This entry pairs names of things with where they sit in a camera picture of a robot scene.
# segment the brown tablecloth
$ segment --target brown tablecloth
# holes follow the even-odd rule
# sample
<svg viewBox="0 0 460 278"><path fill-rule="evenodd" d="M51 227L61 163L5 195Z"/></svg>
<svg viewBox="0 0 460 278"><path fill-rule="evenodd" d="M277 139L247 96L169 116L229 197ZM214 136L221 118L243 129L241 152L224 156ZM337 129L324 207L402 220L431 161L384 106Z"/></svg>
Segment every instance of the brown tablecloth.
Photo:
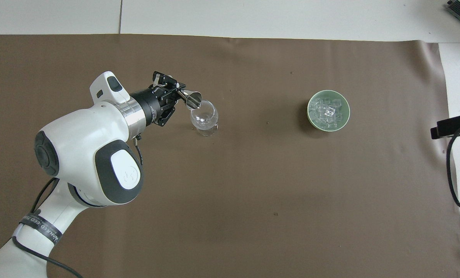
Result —
<svg viewBox="0 0 460 278"><path fill-rule="evenodd" d="M429 133L445 77L420 41L0 36L0 246L48 180L35 134L90 107L107 70L130 93L173 75L216 105L219 130L200 136L182 104L147 128L141 194L86 210L52 251L83 276L460 277L446 142ZM350 103L339 132L306 118L325 89Z"/></svg>

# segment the black strap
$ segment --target black strap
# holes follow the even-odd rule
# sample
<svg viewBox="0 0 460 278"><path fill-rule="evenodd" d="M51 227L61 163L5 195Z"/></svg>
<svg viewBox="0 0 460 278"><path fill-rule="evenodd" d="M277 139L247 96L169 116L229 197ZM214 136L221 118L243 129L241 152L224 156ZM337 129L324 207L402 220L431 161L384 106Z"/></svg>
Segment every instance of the black strap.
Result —
<svg viewBox="0 0 460 278"><path fill-rule="evenodd" d="M28 213L19 223L30 226L37 230L47 239L49 239L54 245L57 244L62 237L62 232L60 232L57 227L35 213Z"/></svg>

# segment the clear glass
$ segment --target clear glass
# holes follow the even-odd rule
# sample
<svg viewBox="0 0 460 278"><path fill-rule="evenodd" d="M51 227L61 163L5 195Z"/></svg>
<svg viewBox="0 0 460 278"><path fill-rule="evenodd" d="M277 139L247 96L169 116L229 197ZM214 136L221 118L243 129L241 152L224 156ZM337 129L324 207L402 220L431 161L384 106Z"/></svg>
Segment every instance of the clear glass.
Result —
<svg viewBox="0 0 460 278"><path fill-rule="evenodd" d="M191 122L203 136L210 136L218 130L218 111L215 106L202 100L198 109L191 110Z"/></svg>

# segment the bowl of ice cubes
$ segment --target bowl of ice cubes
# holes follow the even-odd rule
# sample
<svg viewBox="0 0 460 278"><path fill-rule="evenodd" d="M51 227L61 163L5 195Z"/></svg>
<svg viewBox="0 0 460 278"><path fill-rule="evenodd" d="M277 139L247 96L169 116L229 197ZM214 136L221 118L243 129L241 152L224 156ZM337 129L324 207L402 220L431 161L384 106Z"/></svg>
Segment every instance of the bowl of ice cubes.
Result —
<svg viewBox="0 0 460 278"><path fill-rule="evenodd" d="M315 128L333 132L341 130L350 118L347 100L334 90L322 90L311 97L307 117Z"/></svg>

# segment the green bowl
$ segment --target green bowl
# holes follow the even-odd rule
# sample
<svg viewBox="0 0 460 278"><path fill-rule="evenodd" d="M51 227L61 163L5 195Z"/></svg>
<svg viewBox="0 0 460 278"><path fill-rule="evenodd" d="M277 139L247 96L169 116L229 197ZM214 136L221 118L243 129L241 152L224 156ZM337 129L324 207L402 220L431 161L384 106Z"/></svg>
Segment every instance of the green bowl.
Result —
<svg viewBox="0 0 460 278"><path fill-rule="evenodd" d="M337 123L336 128L332 128L332 129L321 128L319 127L318 124L316 124L311 119L311 116L309 115L309 105L311 104L311 101L315 100L316 98L325 98L325 97L329 97L330 100L340 99L342 101L342 105L339 109L340 109L341 114L343 115L343 119L339 123ZM307 103L306 109L307 109L307 118L309 119L309 122L311 122L311 124L314 125L315 128L322 130L322 131L326 131L326 132L334 132L334 131L341 130L348 123L348 120L350 119L350 106L348 105L347 100L342 96L342 94L334 90L322 90L322 91L315 93L313 97L311 97L309 102Z"/></svg>

